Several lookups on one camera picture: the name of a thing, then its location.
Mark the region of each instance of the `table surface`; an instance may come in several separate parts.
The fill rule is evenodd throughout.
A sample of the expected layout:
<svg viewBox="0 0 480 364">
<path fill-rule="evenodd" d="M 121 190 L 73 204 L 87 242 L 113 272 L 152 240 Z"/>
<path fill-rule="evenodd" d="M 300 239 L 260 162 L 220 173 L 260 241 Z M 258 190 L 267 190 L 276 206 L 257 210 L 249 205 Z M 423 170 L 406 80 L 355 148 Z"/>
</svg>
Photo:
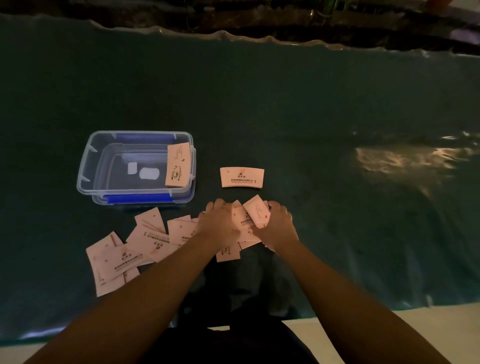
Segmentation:
<svg viewBox="0 0 480 364">
<path fill-rule="evenodd" d="M 145 210 L 75 189 L 96 130 L 192 134 L 195 197 L 161 208 L 164 221 L 259 192 L 289 208 L 316 256 L 392 309 L 479 299 L 479 59 L 25 17 L 0 17 L 0 49 L 1 343 L 44 340 L 94 304 L 85 248 L 111 231 L 125 239 Z M 265 169 L 263 189 L 222 189 L 229 166 Z M 225 325 L 245 304 L 314 316 L 257 244 L 210 262 L 178 321 Z"/>
</svg>

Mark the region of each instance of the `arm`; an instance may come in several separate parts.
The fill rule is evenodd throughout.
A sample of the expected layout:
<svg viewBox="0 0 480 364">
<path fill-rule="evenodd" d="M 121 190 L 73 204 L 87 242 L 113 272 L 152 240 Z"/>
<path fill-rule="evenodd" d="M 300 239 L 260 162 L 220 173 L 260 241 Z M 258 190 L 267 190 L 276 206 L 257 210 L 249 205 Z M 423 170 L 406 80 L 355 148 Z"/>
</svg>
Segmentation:
<svg viewBox="0 0 480 364">
<path fill-rule="evenodd" d="M 210 202 L 199 216 L 197 233 L 179 250 L 102 299 L 26 363 L 137 362 L 168 326 L 202 269 L 239 233 L 233 230 L 231 204 Z"/>
<path fill-rule="evenodd" d="M 290 266 L 345 363 L 449 363 L 405 321 L 316 258 L 298 240 L 285 206 L 269 205 L 267 227 L 253 233 Z"/>
</svg>

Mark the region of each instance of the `left hand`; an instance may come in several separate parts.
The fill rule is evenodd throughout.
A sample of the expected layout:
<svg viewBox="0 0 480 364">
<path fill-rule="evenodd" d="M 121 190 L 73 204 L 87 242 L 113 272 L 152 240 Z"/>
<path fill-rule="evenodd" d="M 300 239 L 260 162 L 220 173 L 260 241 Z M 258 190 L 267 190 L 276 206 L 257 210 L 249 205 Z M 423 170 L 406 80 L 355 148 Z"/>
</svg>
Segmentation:
<svg viewBox="0 0 480 364">
<path fill-rule="evenodd" d="M 198 216 L 195 235 L 201 235 L 214 244 L 218 251 L 236 243 L 240 231 L 232 221 L 232 204 L 227 204 L 221 198 L 216 199 L 215 203 L 209 202 L 205 212 Z"/>
</svg>

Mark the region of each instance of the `plastic container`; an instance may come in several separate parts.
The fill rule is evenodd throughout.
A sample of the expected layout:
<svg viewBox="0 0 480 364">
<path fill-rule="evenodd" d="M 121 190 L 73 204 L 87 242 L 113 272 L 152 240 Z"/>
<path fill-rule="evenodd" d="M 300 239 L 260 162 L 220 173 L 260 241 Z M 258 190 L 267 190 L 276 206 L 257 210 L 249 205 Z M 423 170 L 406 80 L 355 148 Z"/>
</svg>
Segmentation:
<svg viewBox="0 0 480 364">
<path fill-rule="evenodd" d="M 181 188 L 165 186 L 167 146 L 190 143 L 192 164 L 189 183 Z M 129 163 L 138 172 L 129 171 Z M 185 204 L 195 193 L 196 152 L 193 138 L 186 132 L 99 131 L 88 138 L 77 189 L 89 194 L 100 205 L 115 204 Z M 144 167 L 157 168 L 158 178 L 141 179 Z"/>
</svg>

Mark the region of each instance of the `forearm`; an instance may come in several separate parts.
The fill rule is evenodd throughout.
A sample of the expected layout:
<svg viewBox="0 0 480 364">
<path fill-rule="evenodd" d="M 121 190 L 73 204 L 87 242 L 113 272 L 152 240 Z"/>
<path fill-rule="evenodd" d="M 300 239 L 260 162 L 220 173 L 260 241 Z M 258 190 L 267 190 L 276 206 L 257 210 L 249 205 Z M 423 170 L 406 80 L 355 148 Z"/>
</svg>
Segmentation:
<svg viewBox="0 0 480 364">
<path fill-rule="evenodd" d="M 316 258 L 302 243 L 277 248 L 345 363 L 448 363 L 406 322 Z"/>
<path fill-rule="evenodd" d="M 36 363 L 133 363 L 165 330 L 216 248 L 194 236 L 102 299 L 34 355 Z"/>
</svg>

